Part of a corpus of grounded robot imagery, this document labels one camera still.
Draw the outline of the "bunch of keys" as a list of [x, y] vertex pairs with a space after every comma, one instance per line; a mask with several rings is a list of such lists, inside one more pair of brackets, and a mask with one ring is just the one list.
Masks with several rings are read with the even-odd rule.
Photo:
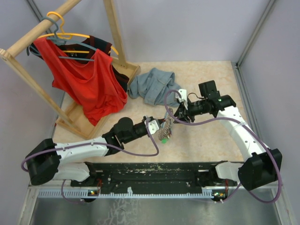
[[161, 143], [167, 143], [172, 136], [173, 118], [168, 112], [165, 113], [164, 122], [161, 124], [161, 129], [158, 133], [158, 139]]

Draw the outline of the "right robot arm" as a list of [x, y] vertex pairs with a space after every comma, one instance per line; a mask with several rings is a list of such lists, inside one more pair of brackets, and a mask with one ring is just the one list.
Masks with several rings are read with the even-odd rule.
[[199, 89], [202, 97], [195, 102], [189, 100], [185, 89], [175, 92], [175, 98], [180, 104], [174, 114], [175, 121], [192, 124], [197, 115], [213, 115], [213, 119], [220, 121], [226, 128], [244, 159], [242, 164], [218, 163], [209, 174], [210, 182], [218, 186], [229, 179], [240, 182], [248, 191], [275, 181], [281, 186], [281, 152], [269, 149], [256, 136], [243, 119], [234, 100], [229, 95], [222, 96], [214, 80], [199, 84]]

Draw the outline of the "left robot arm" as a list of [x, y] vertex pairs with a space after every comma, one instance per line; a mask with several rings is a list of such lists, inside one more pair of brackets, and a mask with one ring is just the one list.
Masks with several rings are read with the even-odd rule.
[[73, 143], [54, 143], [51, 138], [43, 140], [21, 163], [21, 169], [30, 176], [34, 186], [52, 180], [72, 180], [94, 185], [98, 175], [92, 163], [81, 162], [91, 157], [106, 157], [126, 151], [124, 145], [143, 136], [152, 137], [162, 127], [165, 119], [145, 116], [134, 124], [129, 117], [121, 118], [112, 129], [100, 137]]

